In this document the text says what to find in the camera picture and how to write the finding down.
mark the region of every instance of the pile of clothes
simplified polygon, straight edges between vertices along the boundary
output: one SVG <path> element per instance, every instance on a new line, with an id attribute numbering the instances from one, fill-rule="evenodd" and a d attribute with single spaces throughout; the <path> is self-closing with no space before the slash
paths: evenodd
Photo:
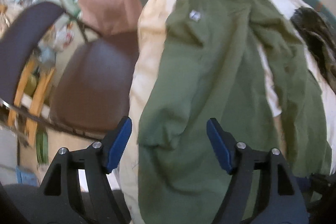
<path id="1" fill-rule="evenodd" d="M 212 222 L 231 177 L 209 118 L 253 149 L 280 148 L 297 176 L 335 172 L 335 40 L 320 15 L 302 0 L 145 2 L 119 166 L 134 224 Z"/>

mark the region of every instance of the metal screw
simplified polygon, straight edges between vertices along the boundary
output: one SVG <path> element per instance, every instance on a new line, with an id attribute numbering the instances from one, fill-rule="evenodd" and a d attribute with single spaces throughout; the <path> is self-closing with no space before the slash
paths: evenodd
<path id="1" fill-rule="evenodd" d="M 65 154 L 66 152 L 68 152 L 68 149 L 66 147 L 62 147 L 58 150 L 58 153 L 61 155 Z"/>
<path id="2" fill-rule="evenodd" d="M 274 155 L 280 155 L 280 150 L 279 150 L 278 148 L 273 148 L 273 149 L 272 149 L 272 153 L 273 153 Z"/>
<path id="3" fill-rule="evenodd" d="M 245 149 L 246 148 L 246 144 L 243 143 L 243 142 L 239 142 L 239 143 L 237 143 L 237 147 L 240 148 L 240 149 Z"/>
<path id="4" fill-rule="evenodd" d="M 92 146 L 93 146 L 93 148 L 100 148 L 101 147 L 101 142 L 94 142 Z"/>

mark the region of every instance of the chair backrest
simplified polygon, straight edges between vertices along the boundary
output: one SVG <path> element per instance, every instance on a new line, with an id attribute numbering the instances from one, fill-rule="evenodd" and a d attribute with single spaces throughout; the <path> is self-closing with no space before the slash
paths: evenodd
<path id="1" fill-rule="evenodd" d="M 14 104 L 17 85 L 33 49 L 65 10 L 42 2 L 24 10 L 0 39 L 0 98 Z"/>

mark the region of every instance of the brown leather seat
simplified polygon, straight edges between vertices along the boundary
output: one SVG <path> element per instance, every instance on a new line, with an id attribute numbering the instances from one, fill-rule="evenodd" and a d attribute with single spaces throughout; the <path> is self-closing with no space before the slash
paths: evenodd
<path id="1" fill-rule="evenodd" d="M 79 47 L 55 90 L 51 120 L 86 132 L 114 129 L 128 116 L 138 54 L 136 31 Z"/>

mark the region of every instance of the chair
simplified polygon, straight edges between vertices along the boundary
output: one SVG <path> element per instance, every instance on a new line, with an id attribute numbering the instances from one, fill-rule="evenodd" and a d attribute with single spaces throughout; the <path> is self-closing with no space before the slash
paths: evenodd
<path id="1" fill-rule="evenodd" d="M 33 49 L 63 14 L 77 22 L 85 44 L 76 49 L 69 61 L 53 93 L 50 120 L 45 120 L 39 117 L 39 104 L 33 113 L 19 108 L 23 91 L 18 87 L 24 86 L 26 71 L 32 70 L 29 58 Z M 51 2 L 24 10 L 0 40 L 0 98 L 12 111 L 34 123 L 96 140 L 128 115 L 129 91 L 139 53 L 136 31 L 100 36 L 89 42 L 86 29 L 93 30 Z M 35 132 L 34 127 L 28 129 L 28 142 L 32 146 L 35 133 L 36 128 Z"/>

